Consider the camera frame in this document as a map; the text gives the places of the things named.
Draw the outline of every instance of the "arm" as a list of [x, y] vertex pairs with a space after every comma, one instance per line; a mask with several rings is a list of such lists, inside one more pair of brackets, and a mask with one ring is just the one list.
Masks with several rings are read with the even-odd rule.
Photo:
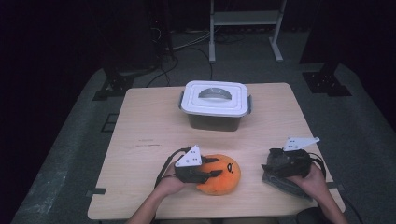
[[174, 163], [171, 163], [164, 174], [164, 176], [168, 177], [163, 177], [157, 188], [150, 193], [136, 212], [127, 220], [127, 224], [149, 224], [163, 199], [168, 195], [181, 191], [186, 186], [173, 175], [174, 173]]
[[305, 193], [315, 199], [320, 205], [323, 214], [332, 223], [347, 223], [347, 219], [327, 188], [322, 172], [315, 164], [311, 165], [311, 171], [305, 178], [295, 175], [288, 177], [288, 180], [297, 184]]

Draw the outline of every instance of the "dark background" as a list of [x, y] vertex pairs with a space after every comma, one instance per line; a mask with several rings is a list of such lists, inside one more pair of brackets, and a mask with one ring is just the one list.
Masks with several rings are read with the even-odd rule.
[[[209, 1], [170, 0], [171, 30], [208, 29]], [[270, 1], [216, 1], [216, 8], [273, 9]], [[302, 63], [335, 55], [352, 69], [395, 127], [396, 36], [390, 1], [289, 1], [282, 29], [308, 29]], [[156, 65], [163, 51], [150, 28], [160, 1], [1, 0], [1, 223], [28, 192], [68, 113], [110, 55], [132, 68]]]

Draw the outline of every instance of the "gray carpet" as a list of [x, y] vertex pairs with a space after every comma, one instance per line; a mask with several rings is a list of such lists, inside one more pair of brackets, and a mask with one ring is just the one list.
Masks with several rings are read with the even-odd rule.
[[[299, 64], [308, 33], [280, 33], [278, 45], [283, 63], [276, 63], [268, 36], [270, 34], [228, 36], [231, 40], [242, 40], [217, 44], [214, 64], [209, 64], [200, 51], [207, 55], [207, 40], [176, 52], [177, 61], [164, 57], [163, 70], [169, 70], [176, 63], [177, 66], [167, 73], [168, 79], [158, 77], [150, 87], [184, 86], [191, 80], [209, 80], [211, 71], [213, 80], [219, 81], [289, 83], [313, 135], [320, 137], [318, 146], [341, 194], [354, 204], [365, 223], [394, 223], [396, 134], [358, 77], [340, 65], [335, 75], [352, 96], [313, 94], [302, 72], [318, 71], [322, 64]], [[195, 38], [197, 35], [173, 34], [175, 46]], [[133, 88], [146, 87], [162, 72], [158, 69], [138, 77]], [[105, 80], [103, 70], [92, 75], [13, 223], [99, 223], [89, 220], [87, 211], [111, 139], [111, 133], [102, 129], [109, 114], [119, 113], [123, 100], [122, 97], [92, 100]], [[346, 216], [350, 223], [359, 223], [347, 204]], [[102, 223], [123, 221], [103, 220]], [[292, 223], [290, 218], [282, 218], [282, 221]]]

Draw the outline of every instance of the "orange plush toy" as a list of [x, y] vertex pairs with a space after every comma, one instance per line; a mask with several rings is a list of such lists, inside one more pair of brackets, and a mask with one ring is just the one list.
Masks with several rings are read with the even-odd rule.
[[210, 173], [213, 170], [222, 170], [216, 177], [210, 177], [204, 184], [198, 184], [197, 188], [210, 195], [224, 195], [232, 192], [241, 178], [241, 169], [235, 160], [224, 155], [209, 155], [206, 158], [217, 158], [218, 161], [205, 163], [198, 170]]

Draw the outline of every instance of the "white lid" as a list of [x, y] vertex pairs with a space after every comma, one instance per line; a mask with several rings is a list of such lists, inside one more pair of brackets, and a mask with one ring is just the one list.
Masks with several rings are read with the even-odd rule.
[[191, 81], [181, 109], [193, 115], [243, 117], [248, 113], [248, 89], [235, 82]]

